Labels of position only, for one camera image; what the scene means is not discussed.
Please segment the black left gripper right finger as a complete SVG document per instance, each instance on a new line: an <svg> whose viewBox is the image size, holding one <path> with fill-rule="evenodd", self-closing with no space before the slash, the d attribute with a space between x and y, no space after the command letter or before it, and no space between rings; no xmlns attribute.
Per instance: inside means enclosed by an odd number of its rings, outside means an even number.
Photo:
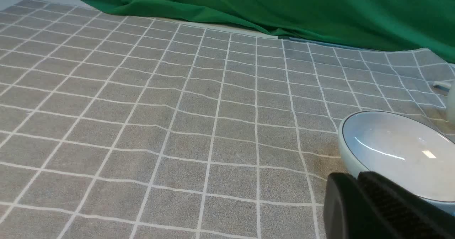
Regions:
<svg viewBox="0 0 455 239"><path fill-rule="evenodd" d="M357 182L374 211L402 239L453 239L454 216L373 171Z"/></svg>

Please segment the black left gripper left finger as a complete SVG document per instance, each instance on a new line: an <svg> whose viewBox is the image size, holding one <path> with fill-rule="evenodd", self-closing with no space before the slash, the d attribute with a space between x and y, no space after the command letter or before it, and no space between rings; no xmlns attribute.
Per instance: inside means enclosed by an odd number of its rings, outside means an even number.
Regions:
<svg viewBox="0 0 455 239"><path fill-rule="evenodd" d="M323 220L327 239L394 238L350 174L329 174Z"/></svg>

